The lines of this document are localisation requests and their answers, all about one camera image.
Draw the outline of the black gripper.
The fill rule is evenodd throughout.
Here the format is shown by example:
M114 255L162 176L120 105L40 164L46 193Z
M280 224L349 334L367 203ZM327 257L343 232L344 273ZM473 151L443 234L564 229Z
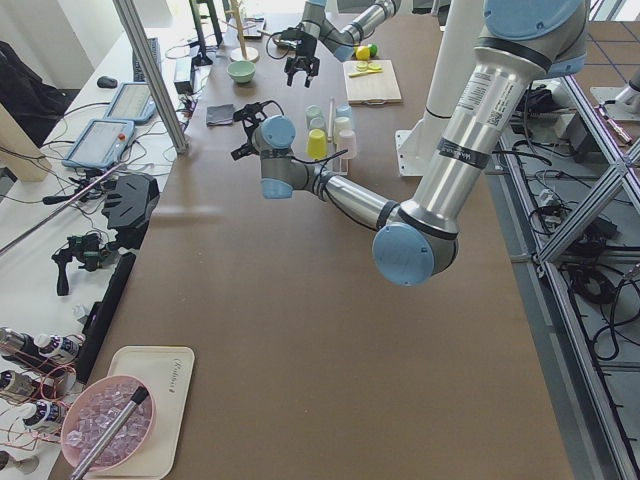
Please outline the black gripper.
M296 44L294 56L288 58L285 63L286 85L291 86L296 73L304 71L304 87L309 88L319 73L320 60L315 56L317 38L301 28L287 28L281 32L280 39Z
M254 146L252 144L253 133L260 123L266 119L264 108L269 103L270 100L249 103L233 113L233 121L242 123L247 137L246 142L243 145L231 152L231 156L234 161L238 161L241 158L252 155L252 150L254 150Z

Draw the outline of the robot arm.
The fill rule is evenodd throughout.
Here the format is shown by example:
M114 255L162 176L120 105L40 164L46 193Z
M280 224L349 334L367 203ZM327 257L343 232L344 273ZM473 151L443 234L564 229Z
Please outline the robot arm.
M457 218L525 89L534 81L579 71L586 58L585 1L487 1L474 47L475 67L414 195L386 199L319 163L297 159L295 128L267 116L256 102L235 112L246 142L232 156L256 155L262 193L285 199L306 190L331 201L374 231L379 272L401 286L418 285L448 268L457 254Z
M375 1L363 13L342 29L338 29L326 15L326 1L306 1L301 20L280 32L280 39L295 43L294 55L286 60L286 85L291 86L296 73L304 72L304 86L308 88L319 74L320 59L317 44L323 44L340 62L348 60L355 46L371 35L375 28L394 17L401 1Z

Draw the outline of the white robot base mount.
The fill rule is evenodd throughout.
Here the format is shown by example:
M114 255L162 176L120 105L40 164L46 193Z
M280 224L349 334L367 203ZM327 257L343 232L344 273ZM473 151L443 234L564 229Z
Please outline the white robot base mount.
M421 177L426 170L427 160L421 150L421 130L396 130L394 134L399 175Z

